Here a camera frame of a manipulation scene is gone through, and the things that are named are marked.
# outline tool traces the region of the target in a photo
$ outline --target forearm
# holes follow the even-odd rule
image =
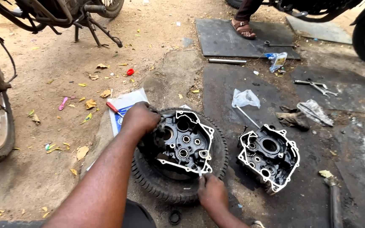
[[[208,214],[219,228],[249,228],[248,225],[240,221],[229,211],[219,210]]]
[[[43,228],[120,228],[139,140],[137,132],[120,131]]]

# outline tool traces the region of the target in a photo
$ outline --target person's foot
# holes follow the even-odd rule
[[[240,23],[240,22],[242,22],[242,21],[238,21],[235,18],[233,18],[231,23],[232,23],[232,25],[235,25],[235,24]],[[243,29],[243,28],[245,28],[245,29],[250,28],[251,29],[250,25],[248,25],[248,24],[243,25],[243,26],[237,28],[236,30],[239,30],[240,28],[241,29]],[[252,33],[252,32],[241,32],[241,34],[245,37],[255,37],[256,36],[256,34]]]

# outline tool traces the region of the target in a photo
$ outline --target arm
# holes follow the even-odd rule
[[[249,228],[229,212],[227,190],[223,181],[211,173],[200,177],[198,197],[210,218],[220,228]]]
[[[122,129],[43,228],[120,228],[126,204],[133,152],[160,115],[136,103],[125,114]]]

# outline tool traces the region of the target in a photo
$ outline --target screwdriver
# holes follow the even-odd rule
[[[119,114],[119,116],[121,116],[123,118],[123,115],[121,113],[119,113],[119,110],[117,110],[115,108],[115,106],[113,106],[111,103],[107,102],[107,106],[109,107],[110,110],[114,111],[115,113]]]

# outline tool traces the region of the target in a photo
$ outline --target white plastic bag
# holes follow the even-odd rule
[[[260,108],[260,100],[251,90],[240,92],[238,89],[235,89],[233,92],[232,107],[235,107],[235,105],[239,107],[251,105]]]
[[[287,53],[266,53],[264,54],[268,59],[271,60],[271,67],[269,68],[271,73],[274,73],[278,68],[282,67],[287,59]]]

